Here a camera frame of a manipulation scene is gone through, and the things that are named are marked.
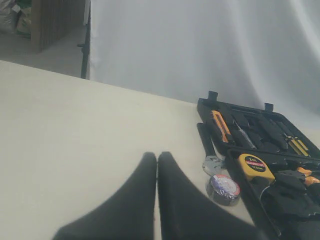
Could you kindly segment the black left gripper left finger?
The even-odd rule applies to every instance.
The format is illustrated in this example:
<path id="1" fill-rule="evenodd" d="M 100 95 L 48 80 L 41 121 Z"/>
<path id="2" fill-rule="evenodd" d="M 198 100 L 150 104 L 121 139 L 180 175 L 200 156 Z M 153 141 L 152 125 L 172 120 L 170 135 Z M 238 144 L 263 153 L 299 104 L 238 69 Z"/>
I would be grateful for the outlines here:
<path id="1" fill-rule="evenodd" d="M 152 240 L 157 159 L 145 152 L 127 181 L 104 203 L 61 227 L 55 240 Z"/>

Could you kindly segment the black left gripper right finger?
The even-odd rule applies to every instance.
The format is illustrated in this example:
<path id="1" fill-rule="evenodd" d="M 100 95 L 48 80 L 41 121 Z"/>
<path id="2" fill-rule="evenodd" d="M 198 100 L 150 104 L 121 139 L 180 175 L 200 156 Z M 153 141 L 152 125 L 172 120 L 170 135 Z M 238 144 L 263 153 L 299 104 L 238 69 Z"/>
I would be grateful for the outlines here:
<path id="1" fill-rule="evenodd" d="M 158 157 L 157 185 L 162 239 L 265 239 L 262 230 L 230 214 L 204 196 L 168 151 Z"/>

